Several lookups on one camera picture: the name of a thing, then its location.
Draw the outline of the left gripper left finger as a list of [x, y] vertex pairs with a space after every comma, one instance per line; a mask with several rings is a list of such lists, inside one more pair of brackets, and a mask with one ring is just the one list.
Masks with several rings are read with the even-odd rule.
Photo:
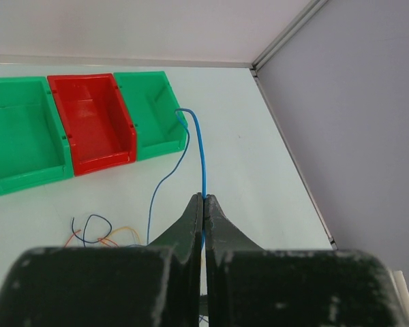
[[0, 326], [197, 326], [203, 198], [139, 247], [25, 251], [0, 289]]

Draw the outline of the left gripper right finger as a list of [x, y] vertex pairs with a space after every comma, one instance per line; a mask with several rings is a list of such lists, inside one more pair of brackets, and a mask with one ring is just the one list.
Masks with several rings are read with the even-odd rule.
[[204, 202], [211, 326], [409, 326], [386, 266], [359, 250], [263, 249]]

